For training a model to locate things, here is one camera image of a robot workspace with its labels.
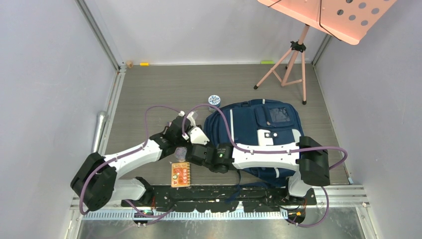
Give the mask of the navy blue backpack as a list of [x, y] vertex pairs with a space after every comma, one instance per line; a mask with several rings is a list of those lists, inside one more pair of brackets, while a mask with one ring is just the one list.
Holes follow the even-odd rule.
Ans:
[[221, 143], [283, 145], [304, 135], [299, 113], [288, 103], [254, 99], [224, 106], [205, 120], [203, 131], [217, 146]]

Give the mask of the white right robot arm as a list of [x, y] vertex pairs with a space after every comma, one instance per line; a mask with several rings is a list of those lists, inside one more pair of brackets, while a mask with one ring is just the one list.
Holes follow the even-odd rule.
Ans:
[[233, 146], [229, 143], [211, 147], [193, 144], [187, 148], [186, 160], [215, 173], [255, 167], [294, 171], [284, 191], [285, 200], [293, 205], [301, 201], [312, 186], [330, 185], [328, 151], [308, 136], [284, 145]]

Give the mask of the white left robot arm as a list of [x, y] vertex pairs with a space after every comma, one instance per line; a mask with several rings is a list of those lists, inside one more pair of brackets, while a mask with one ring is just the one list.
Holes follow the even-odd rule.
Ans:
[[98, 152], [88, 155], [70, 184], [80, 198], [81, 214], [97, 211], [111, 201], [135, 201], [141, 206], [151, 204], [154, 192], [144, 178], [122, 177], [138, 167], [174, 154], [178, 147], [209, 143], [201, 127], [193, 123], [192, 119], [178, 116], [170, 126], [140, 145], [105, 156]]

